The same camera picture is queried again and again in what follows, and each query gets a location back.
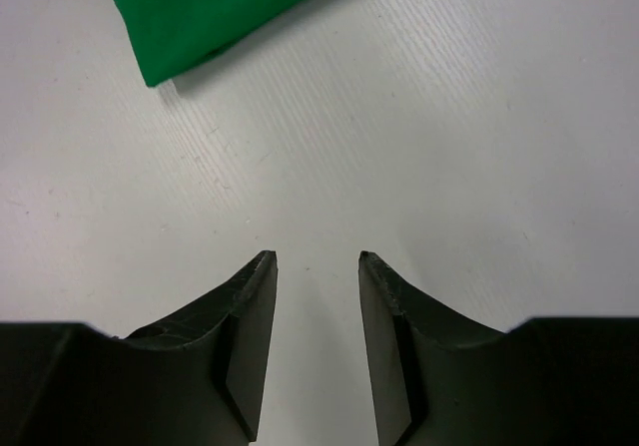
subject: white table surface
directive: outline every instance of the white table surface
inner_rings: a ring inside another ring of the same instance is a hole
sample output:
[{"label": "white table surface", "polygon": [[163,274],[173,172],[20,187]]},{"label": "white table surface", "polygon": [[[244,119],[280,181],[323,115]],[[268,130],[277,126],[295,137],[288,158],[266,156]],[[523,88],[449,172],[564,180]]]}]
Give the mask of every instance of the white table surface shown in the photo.
[{"label": "white table surface", "polygon": [[362,249],[501,329],[639,313],[638,18],[310,0],[150,90],[111,0],[0,0],[0,318],[127,334],[275,249],[258,444],[376,444]]}]

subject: green bag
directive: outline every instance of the green bag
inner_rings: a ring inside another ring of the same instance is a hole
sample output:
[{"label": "green bag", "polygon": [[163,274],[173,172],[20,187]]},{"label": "green bag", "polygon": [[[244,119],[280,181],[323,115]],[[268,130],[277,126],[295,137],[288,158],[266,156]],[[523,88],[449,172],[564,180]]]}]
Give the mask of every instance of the green bag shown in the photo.
[{"label": "green bag", "polygon": [[149,87],[213,58],[301,0],[114,0]]}]

